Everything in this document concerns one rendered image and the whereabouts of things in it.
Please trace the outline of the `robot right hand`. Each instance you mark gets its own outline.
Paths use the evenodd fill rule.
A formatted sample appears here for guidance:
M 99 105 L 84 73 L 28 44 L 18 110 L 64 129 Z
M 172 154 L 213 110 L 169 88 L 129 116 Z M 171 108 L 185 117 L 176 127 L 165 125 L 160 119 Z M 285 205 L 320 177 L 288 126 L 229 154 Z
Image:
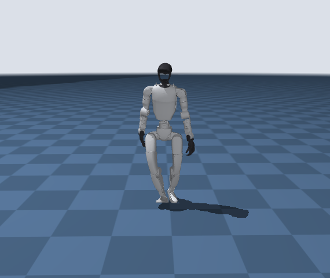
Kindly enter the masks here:
M 140 134 L 138 133 L 138 135 L 140 136 L 140 141 L 142 142 L 142 146 L 145 147 L 145 141 L 143 136 L 145 135 L 144 131 L 140 131 Z

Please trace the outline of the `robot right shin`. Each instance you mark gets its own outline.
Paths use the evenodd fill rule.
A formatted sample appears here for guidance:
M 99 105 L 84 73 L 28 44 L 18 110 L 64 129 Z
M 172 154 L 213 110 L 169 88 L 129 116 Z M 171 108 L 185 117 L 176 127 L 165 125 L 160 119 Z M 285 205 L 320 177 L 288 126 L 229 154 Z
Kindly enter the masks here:
M 152 182 L 156 188 L 156 190 L 158 191 L 160 197 L 164 196 L 166 197 L 166 193 L 164 191 L 164 182 L 163 182 L 163 176 L 161 175 L 160 177 L 156 177 L 155 175 L 152 175 Z

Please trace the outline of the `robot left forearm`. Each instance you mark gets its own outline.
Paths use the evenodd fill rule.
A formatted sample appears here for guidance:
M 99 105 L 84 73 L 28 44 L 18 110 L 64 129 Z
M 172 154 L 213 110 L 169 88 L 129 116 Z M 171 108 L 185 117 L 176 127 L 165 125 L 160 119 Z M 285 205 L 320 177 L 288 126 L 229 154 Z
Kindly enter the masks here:
M 190 139 L 192 139 L 194 137 L 193 133 L 192 133 L 192 128 L 191 128 L 191 121 L 190 121 L 190 114 L 189 114 L 189 111 L 188 111 L 188 116 L 189 116 L 189 119 L 186 119 L 183 121 L 183 124 L 184 124 L 184 129 L 185 129 L 185 134 L 186 136 L 187 135 L 190 135 Z

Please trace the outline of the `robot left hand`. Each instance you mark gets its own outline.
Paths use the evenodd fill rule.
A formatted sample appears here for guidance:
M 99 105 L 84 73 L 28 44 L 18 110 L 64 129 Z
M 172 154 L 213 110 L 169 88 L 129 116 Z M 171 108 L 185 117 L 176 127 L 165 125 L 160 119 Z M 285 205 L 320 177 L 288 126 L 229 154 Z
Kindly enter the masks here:
M 187 153 L 188 150 L 189 150 L 189 154 L 187 155 L 187 156 L 189 156 L 189 155 L 191 155 L 195 151 L 195 144 L 193 142 L 194 138 L 190 139 L 190 135 L 187 135 L 186 138 L 187 138 L 187 141 L 189 141 L 189 143 L 188 143 L 188 149 L 186 151 L 186 153 Z

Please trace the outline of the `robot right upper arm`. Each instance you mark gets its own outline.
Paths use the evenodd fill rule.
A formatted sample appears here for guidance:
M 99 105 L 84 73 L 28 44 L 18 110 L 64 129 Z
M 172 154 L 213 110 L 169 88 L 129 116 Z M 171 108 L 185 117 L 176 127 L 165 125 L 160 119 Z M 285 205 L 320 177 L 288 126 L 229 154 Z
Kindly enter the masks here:
M 142 99 L 143 107 L 141 109 L 141 115 L 143 116 L 148 116 L 150 114 L 149 105 L 151 100 L 150 95 L 152 94 L 152 89 L 153 86 L 147 86 L 143 91 L 143 99 Z

